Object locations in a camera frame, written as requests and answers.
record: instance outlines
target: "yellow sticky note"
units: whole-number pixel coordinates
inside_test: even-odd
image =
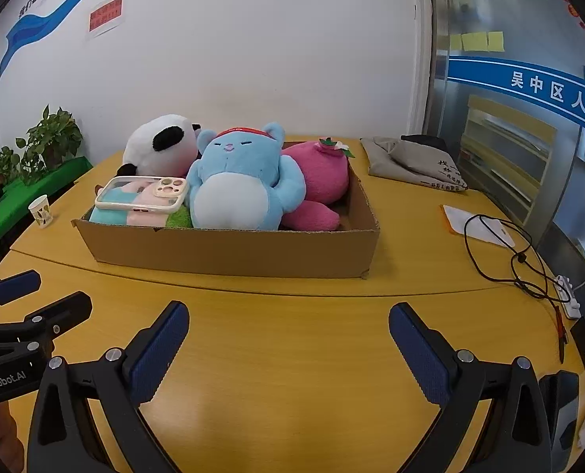
[[[466,52],[487,52],[487,32],[474,32],[471,34],[461,34]]]
[[[450,36],[450,49],[459,52],[462,50],[461,34],[452,34]]]
[[[490,32],[487,34],[489,40],[489,50],[491,52],[504,52],[503,32]]]

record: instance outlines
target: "yellow table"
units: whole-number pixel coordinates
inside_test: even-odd
[[[187,339],[155,398],[142,406],[186,472],[397,471],[437,412],[389,335],[389,310],[401,300],[479,359],[508,363],[524,355],[538,377],[561,367],[550,309],[515,287],[407,298],[274,296],[135,281],[13,251],[0,277],[28,268],[41,274],[41,290],[1,307],[0,322],[85,291],[91,318],[55,341],[55,353],[71,363],[126,346],[170,300],[186,303]],[[563,368],[583,372],[572,343]],[[35,397],[11,403],[25,443]],[[98,403],[92,407],[114,465],[128,471]],[[462,469],[486,411],[481,402],[450,471]]]
[[[305,140],[309,137],[290,137]],[[351,166],[361,179],[380,223],[381,234],[368,279],[277,279],[263,277],[204,276],[97,263],[71,220],[82,217],[93,205],[96,184],[106,184],[121,164],[115,154],[84,175],[53,206],[56,220],[47,229],[32,224],[12,250],[41,259],[129,279],[237,292],[309,296],[403,296],[480,290],[496,286],[474,269],[464,239],[449,232],[441,205],[496,217],[503,214],[486,196],[473,190],[450,193],[424,186],[370,177],[366,153],[356,140],[345,140],[355,155]],[[524,243],[512,233],[517,244]],[[511,276],[509,250],[473,241],[479,265],[493,277]],[[198,251],[186,251],[198,254]],[[538,267],[533,253],[530,262]],[[518,267],[528,281],[540,283],[526,266]]]

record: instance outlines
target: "white wall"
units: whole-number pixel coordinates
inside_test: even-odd
[[[0,61],[27,1],[0,15]],[[421,132],[429,0],[124,0],[123,24],[90,38],[102,1],[82,0],[16,52],[0,80],[0,145],[47,103],[77,118],[93,163],[165,113],[216,130],[277,120],[295,134]],[[29,13],[62,2],[38,0]]]

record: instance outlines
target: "blue banner with white text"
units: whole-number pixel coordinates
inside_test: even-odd
[[[448,80],[483,87],[555,112],[585,128],[585,80],[503,58],[450,56]]]

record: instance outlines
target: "human hand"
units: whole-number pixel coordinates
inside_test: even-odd
[[[9,402],[0,403],[0,458],[11,473],[22,473],[25,449],[17,437],[17,425],[9,413]]]

